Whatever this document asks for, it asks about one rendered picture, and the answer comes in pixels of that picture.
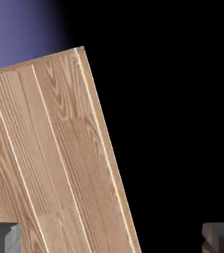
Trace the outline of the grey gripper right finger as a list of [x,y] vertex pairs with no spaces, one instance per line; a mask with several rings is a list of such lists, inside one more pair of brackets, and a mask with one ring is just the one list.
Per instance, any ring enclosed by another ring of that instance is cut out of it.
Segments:
[[204,223],[202,253],[224,253],[224,222]]

